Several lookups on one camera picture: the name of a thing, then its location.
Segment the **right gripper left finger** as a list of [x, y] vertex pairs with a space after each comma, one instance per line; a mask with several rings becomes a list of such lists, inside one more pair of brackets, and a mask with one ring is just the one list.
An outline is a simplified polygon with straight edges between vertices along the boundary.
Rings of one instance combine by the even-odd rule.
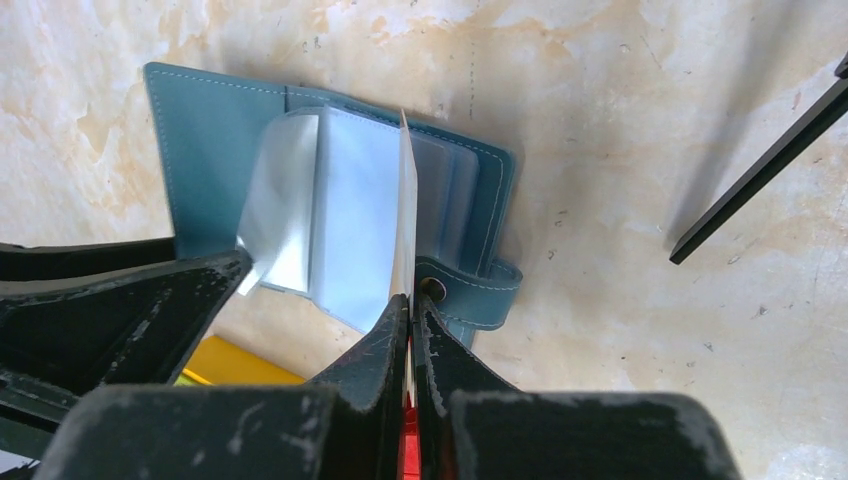
[[98, 388], [39, 479], [379, 479], [399, 471], [409, 302], [298, 386]]

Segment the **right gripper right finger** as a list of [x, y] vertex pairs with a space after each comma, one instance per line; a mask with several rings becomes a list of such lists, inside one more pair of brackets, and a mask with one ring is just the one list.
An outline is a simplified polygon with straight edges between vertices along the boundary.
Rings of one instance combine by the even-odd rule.
[[425, 479], [736, 479], [717, 421], [693, 398], [525, 392], [451, 334], [433, 301], [412, 319]]

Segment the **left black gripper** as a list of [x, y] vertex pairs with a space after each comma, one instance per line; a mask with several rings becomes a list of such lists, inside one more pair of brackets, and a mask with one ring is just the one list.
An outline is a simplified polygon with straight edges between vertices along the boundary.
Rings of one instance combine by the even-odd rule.
[[173, 380], [251, 267], [240, 250], [174, 257], [171, 238], [1, 246], [2, 452], [41, 457], [101, 385]]

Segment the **white credit card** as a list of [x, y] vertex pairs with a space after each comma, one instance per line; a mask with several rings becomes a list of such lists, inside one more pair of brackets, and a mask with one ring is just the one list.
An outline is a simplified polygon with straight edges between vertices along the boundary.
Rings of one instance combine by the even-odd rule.
[[399, 183], [394, 264], [390, 293], [404, 294], [413, 302], [417, 229], [418, 175], [404, 111], [400, 115]]

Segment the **blue leather card holder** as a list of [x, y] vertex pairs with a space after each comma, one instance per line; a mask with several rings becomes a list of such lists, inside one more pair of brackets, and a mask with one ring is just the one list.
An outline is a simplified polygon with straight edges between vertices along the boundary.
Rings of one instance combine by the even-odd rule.
[[[392, 294], [400, 115], [332, 91], [151, 62], [178, 258], [244, 249], [240, 287], [310, 299], [359, 332]], [[500, 328], [522, 281], [496, 256], [513, 156], [408, 120], [418, 175], [415, 291], [465, 345]]]

